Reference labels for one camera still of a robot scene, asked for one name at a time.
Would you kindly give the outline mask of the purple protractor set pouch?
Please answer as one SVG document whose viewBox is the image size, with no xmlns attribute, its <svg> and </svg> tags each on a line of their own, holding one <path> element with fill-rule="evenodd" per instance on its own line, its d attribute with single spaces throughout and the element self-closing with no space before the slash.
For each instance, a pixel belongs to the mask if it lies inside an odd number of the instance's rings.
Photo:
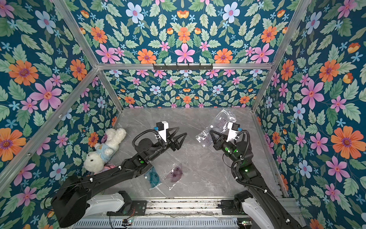
<svg viewBox="0 0 366 229">
<path fill-rule="evenodd" d="M 183 178 L 183 176 L 183 164 L 177 164 L 163 177 L 163 183 L 169 190 L 172 190 L 174 186 Z"/>
</svg>

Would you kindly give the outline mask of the clear purple ruler set pouch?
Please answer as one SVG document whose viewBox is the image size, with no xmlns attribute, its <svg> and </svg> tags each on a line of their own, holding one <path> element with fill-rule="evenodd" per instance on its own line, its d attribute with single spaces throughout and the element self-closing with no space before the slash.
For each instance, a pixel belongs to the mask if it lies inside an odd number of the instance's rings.
<svg viewBox="0 0 366 229">
<path fill-rule="evenodd" d="M 213 143 L 210 135 L 211 130 L 224 134 L 229 129 L 229 123 L 236 122 L 236 116 L 232 111 L 222 109 L 215 117 L 209 118 L 208 121 L 209 125 L 196 136 L 196 140 L 203 148 L 208 148 Z"/>
</svg>

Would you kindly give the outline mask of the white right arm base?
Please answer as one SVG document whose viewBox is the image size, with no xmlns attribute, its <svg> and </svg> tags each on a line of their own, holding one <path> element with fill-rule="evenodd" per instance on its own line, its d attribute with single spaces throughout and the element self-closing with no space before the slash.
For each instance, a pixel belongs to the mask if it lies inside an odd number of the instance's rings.
<svg viewBox="0 0 366 229">
<path fill-rule="evenodd" d="M 260 229 L 274 229 L 270 218 L 249 191 L 234 195 L 234 209 L 240 214 L 250 216 Z"/>
</svg>

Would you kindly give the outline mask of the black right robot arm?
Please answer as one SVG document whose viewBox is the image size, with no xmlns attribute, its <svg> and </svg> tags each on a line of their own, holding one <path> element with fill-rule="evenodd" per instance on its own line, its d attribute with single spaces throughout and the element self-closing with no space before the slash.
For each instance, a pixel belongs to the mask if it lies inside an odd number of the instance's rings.
<svg viewBox="0 0 366 229">
<path fill-rule="evenodd" d="M 211 130 L 215 150 L 223 151 L 232 160 L 230 166 L 234 180 L 246 188 L 235 194 L 233 208 L 254 221 L 255 229 L 309 229 L 302 226 L 272 194 L 262 174 L 253 163 L 250 134 L 240 129 L 234 138 Z"/>
</svg>

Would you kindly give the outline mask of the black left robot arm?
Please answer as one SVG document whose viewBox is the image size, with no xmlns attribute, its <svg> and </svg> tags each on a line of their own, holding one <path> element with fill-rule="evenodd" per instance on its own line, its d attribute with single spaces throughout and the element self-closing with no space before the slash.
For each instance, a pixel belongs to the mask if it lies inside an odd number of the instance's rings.
<svg viewBox="0 0 366 229">
<path fill-rule="evenodd" d="M 166 140 L 156 128 L 143 131 L 132 141 L 136 154 L 125 159 L 121 165 L 88 177 L 67 178 L 51 201 L 59 226 L 67 228 L 77 223 L 86 214 L 90 207 L 88 201 L 94 196 L 116 184 L 143 175 L 152 167 L 151 162 L 168 149 L 179 150 L 187 134 L 177 134 L 178 130 L 178 127 L 166 129 Z"/>
</svg>

